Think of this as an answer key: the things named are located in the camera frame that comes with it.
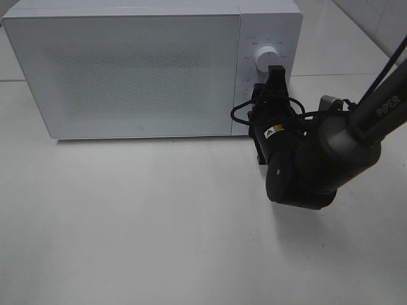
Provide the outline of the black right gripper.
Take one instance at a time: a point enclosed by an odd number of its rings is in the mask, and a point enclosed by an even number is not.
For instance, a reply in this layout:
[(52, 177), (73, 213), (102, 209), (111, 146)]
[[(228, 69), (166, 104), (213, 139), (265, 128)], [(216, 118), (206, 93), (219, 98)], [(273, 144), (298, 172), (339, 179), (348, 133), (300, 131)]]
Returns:
[(303, 139), (307, 131), (302, 117), (305, 108), (288, 97), (282, 65), (268, 66), (266, 83), (255, 83), (251, 98), (252, 109), (247, 113), (249, 136), (254, 141), (258, 163), (267, 165), (274, 154), (294, 150)]

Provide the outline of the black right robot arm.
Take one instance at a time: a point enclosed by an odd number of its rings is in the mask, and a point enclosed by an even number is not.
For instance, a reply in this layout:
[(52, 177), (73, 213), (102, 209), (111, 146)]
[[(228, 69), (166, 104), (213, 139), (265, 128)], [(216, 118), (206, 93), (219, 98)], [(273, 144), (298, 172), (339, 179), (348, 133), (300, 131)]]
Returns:
[(249, 134), (267, 167), (268, 199), (319, 210), (377, 163), (382, 140), (406, 122), (406, 65), (348, 111), (342, 99), (325, 95), (317, 112), (296, 114), (285, 74), (271, 65), (266, 82), (255, 86)]

